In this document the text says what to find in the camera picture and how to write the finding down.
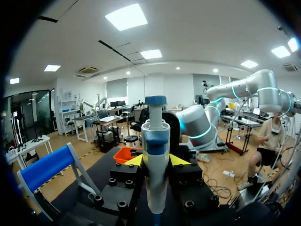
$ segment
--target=sneaker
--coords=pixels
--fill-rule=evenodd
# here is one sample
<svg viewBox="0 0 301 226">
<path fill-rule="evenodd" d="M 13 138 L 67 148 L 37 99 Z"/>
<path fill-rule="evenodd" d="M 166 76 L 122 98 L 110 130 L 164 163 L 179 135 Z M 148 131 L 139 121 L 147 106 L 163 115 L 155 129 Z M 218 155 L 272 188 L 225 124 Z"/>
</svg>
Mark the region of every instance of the sneaker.
<svg viewBox="0 0 301 226">
<path fill-rule="evenodd" d="M 252 186 L 253 185 L 253 183 L 250 183 L 250 182 L 244 182 L 244 183 L 242 183 L 242 184 L 240 184 L 240 185 L 238 185 L 237 186 L 237 189 L 239 190 L 239 191 L 241 191 L 241 190 L 243 190 L 243 189 L 245 189 L 245 188 L 247 188 L 247 187 L 250 187 L 250 186 Z"/>
</svg>

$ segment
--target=black shorts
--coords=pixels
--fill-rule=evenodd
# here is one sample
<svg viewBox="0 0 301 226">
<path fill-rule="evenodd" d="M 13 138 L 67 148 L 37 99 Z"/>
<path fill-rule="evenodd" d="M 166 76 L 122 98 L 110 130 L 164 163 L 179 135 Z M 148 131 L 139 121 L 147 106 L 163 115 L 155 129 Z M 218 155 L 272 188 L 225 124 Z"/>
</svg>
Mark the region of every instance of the black shorts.
<svg viewBox="0 0 301 226">
<path fill-rule="evenodd" d="M 261 154 L 261 162 L 258 162 L 256 164 L 257 167 L 260 166 L 260 163 L 264 166 L 271 166 L 273 167 L 274 162 L 277 158 L 278 153 L 269 149 L 265 149 L 262 147 L 257 148 L 257 151 Z"/>
</svg>

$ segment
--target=blue cap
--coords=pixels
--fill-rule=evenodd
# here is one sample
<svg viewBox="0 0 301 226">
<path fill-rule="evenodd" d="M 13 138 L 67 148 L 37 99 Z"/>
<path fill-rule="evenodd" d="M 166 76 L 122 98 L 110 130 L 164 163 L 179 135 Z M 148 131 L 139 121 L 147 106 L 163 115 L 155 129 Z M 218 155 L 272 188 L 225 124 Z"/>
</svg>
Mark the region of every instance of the blue cap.
<svg viewBox="0 0 301 226">
<path fill-rule="evenodd" d="M 166 96 L 150 96 L 145 98 L 147 105 L 166 105 Z"/>
<path fill-rule="evenodd" d="M 146 151 L 152 155 L 164 154 L 169 139 L 169 131 L 145 131 L 143 132 L 146 142 Z"/>
</svg>

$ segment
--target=power strip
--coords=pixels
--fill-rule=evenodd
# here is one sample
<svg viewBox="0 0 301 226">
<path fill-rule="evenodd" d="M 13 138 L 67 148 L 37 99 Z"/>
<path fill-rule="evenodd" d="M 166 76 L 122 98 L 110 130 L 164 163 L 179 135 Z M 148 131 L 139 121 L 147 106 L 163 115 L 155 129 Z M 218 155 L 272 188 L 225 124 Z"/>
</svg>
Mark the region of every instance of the power strip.
<svg viewBox="0 0 301 226">
<path fill-rule="evenodd" d="M 228 177 L 235 177 L 235 173 L 233 171 L 229 172 L 229 171 L 225 171 L 223 172 L 224 175 L 228 176 Z"/>
</svg>

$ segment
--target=blue padded arm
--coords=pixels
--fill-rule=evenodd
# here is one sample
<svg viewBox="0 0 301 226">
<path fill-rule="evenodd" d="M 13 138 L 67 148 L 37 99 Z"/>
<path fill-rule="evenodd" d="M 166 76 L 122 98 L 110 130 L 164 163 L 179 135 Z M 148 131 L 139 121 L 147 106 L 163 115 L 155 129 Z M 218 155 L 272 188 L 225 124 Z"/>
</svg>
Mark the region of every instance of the blue padded arm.
<svg viewBox="0 0 301 226">
<path fill-rule="evenodd" d="M 31 164 L 22 170 L 21 174 L 29 189 L 33 192 L 72 163 L 74 163 L 74 158 L 68 146 L 64 146 Z"/>
</svg>

